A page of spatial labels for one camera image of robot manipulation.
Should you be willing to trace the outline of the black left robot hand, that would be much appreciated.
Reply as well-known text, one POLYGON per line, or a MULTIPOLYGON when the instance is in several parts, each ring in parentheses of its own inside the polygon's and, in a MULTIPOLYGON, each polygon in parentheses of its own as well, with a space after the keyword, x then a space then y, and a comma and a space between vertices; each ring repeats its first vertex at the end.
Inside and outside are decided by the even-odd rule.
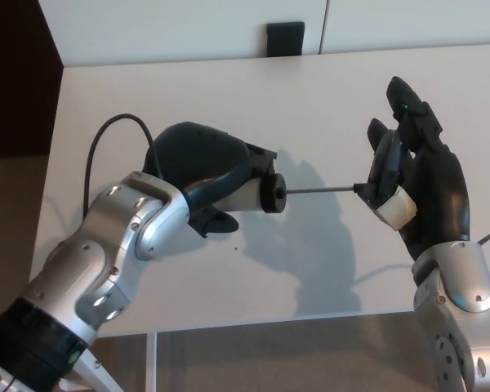
POLYGON ((201 237, 238 230, 229 213, 281 213, 287 203, 274 151, 196 122, 166 128, 148 148, 142 171, 176 187, 189 207, 189 226, 201 237))

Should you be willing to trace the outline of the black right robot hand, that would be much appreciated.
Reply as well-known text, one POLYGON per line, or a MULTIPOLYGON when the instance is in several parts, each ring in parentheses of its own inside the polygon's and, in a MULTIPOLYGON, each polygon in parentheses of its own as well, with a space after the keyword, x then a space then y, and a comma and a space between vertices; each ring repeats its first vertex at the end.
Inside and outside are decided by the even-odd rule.
POLYGON ((470 201, 457 156, 445 145, 430 105, 401 78, 386 90, 398 126, 374 118, 367 130, 374 161, 359 197, 377 209, 398 188, 416 204, 415 216, 399 234, 413 259, 440 243, 470 238, 470 201))

